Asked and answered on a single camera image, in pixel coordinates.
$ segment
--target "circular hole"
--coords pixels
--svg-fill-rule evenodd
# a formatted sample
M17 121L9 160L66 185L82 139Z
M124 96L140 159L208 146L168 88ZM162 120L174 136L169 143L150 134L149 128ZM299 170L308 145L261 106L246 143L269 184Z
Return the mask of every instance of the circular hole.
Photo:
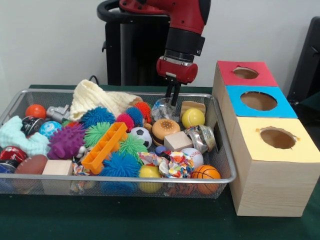
M241 79L256 79L259 75L255 70L247 67L237 67L233 70L233 73Z
M283 129L268 127L260 132L263 141L276 149L290 149L296 144L294 136Z
M241 101L249 108L259 111L269 111L278 105L273 96L259 91L245 92L241 95Z

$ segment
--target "purple spiky ball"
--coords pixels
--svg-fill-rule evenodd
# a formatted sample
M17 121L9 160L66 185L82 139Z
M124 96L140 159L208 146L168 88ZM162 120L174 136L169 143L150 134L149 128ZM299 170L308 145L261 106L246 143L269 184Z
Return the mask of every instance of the purple spiky ball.
M48 146L51 147L47 154L49 159L71 159L76 156L81 146L85 144L85 129L83 125L66 126L56 131L49 140Z

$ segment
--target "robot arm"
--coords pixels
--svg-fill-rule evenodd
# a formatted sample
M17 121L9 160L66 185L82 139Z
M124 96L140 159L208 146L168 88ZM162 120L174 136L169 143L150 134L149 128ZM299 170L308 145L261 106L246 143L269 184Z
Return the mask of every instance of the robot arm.
M205 43L201 36L207 24L211 0L137 0L159 8L170 17L164 55L157 62L160 76L169 80L166 97L171 96L172 105L177 103L181 84L192 83L197 76L198 66L193 63L200 56Z

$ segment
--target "green tablecloth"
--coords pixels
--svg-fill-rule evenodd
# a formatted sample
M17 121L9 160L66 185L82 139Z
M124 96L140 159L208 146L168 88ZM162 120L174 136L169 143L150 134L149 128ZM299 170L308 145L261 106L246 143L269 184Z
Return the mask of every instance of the green tablecloth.
M211 93L209 87L182 90ZM139 91L164 92L165 88L139 87ZM0 206L1 239L320 239L319 184L301 218L236 216L228 186L217 200L0 195Z

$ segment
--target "brown football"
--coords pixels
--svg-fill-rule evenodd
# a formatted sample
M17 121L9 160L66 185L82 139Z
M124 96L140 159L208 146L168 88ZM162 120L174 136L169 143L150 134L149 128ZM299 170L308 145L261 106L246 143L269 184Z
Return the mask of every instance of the brown football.
M47 164L45 155L35 155L22 161L16 168L16 174L42 174Z

